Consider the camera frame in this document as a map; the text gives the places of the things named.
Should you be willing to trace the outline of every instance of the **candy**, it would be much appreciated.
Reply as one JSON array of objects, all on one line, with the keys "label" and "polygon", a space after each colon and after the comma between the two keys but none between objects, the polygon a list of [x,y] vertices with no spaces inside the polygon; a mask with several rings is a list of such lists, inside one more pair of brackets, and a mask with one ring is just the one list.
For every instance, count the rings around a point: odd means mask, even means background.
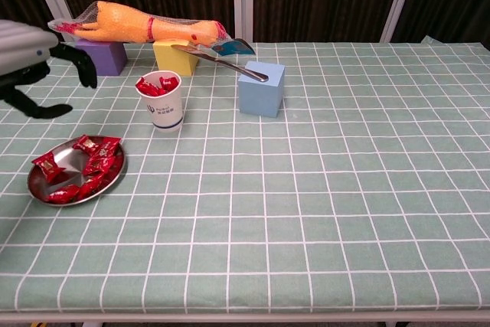
[{"label": "candy", "polygon": [[139,92],[144,93],[145,95],[153,97],[159,96],[158,87],[149,83],[143,77],[139,78],[136,88],[139,90]]},{"label": "candy", "polygon": [[106,174],[109,171],[110,167],[113,165],[115,159],[116,158],[114,156],[105,157],[104,159],[90,158],[87,165],[83,169],[82,174],[90,175],[94,172],[102,172]]},{"label": "candy", "polygon": [[170,78],[164,78],[160,77],[160,84],[162,85],[162,88],[167,91],[171,92],[178,86],[178,79],[175,77],[170,77]]},{"label": "candy", "polygon": [[93,155],[99,150],[99,145],[97,145],[89,136],[81,136],[73,145],[74,149],[81,149],[88,155]]},{"label": "candy", "polygon": [[157,87],[158,88],[158,95],[163,96],[167,93],[167,90],[163,87]]},{"label": "candy", "polygon": [[106,178],[108,178],[109,181],[112,180],[119,173],[123,166],[123,160],[123,155],[114,156],[114,163],[112,164],[106,175]]},{"label": "candy", "polygon": [[60,174],[65,168],[61,168],[54,161],[53,152],[48,152],[32,161],[43,172],[48,183],[51,183],[56,175]]},{"label": "candy", "polygon": [[77,195],[80,188],[75,184],[67,185],[47,196],[46,202],[64,204],[71,201]]},{"label": "candy", "polygon": [[117,150],[117,145],[121,138],[116,137],[104,137],[102,143],[100,144],[99,150],[90,156],[90,160],[104,159],[106,157],[114,156]]},{"label": "candy", "polygon": [[88,178],[87,181],[85,181],[80,187],[77,199],[83,199],[94,193],[95,190],[97,190],[101,186],[103,177],[104,173],[101,173],[93,176],[92,178]]}]

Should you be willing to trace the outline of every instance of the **purple block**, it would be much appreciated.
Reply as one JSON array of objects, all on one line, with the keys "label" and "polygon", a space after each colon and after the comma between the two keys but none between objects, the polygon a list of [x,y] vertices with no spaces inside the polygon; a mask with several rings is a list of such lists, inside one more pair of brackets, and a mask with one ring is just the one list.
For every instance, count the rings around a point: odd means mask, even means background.
[{"label": "purple block", "polygon": [[97,76],[119,76],[128,56],[122,42],[99,42],[80,39],[76,48],[86,51],[92,58]]}]

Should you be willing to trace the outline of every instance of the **blue block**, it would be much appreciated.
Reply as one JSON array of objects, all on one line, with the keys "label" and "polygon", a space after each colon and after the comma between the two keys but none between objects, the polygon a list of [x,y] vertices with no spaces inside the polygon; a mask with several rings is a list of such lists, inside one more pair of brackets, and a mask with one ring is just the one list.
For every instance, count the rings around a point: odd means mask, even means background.
[{"label": "blue block", "polygon": [[281,64],[249,61],[246,69],[269,76],[267,82],[259,82],[240,75],[238,78],[238,103],[240,112],[253,115],[277,117],[284,92],[284,70]]}]

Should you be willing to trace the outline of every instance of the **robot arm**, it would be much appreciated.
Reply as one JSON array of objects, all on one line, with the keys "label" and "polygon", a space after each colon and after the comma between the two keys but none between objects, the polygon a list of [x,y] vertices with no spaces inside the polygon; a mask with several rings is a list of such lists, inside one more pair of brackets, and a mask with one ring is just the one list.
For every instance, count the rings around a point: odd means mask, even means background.
[{"label": "robot arm", "polygon": [[0,100],[35,119],[53,119],[69,113],[67,104],[38,106],[16,86],[33,84],[46,77],[46,60],[56,57],[71,61],[84,87],[97,87],[95,66],[82,50],[59,44],[55,34],[13,21],[0,20]]}]

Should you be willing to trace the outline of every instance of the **foam cube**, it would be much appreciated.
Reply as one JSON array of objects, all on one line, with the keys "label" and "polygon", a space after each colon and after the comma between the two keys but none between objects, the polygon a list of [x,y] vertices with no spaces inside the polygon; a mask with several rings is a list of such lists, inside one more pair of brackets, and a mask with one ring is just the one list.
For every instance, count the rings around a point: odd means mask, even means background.
[{"label": "foam cube", "polygon": [[246,69],[269,76],[267,82],[259,82],[243,74],[238,79],[238,103],[240,112],[277,117],[284,93],[284,71],[281,64],[249,61]]},{"label": "foam cube", "polygon": [[171,70],[180,76],[190,77],[196,68],[199,58],[184,51],[175,50],[172,45],[189,45],[189,41],[155,41],[153,51],[159,70]]},{"label": "foam cube", "polygon": [[95,64],[97,76],[119,76],[128,56],[122,42],[101,42],[80,39],[75,47],[86,51]]}]

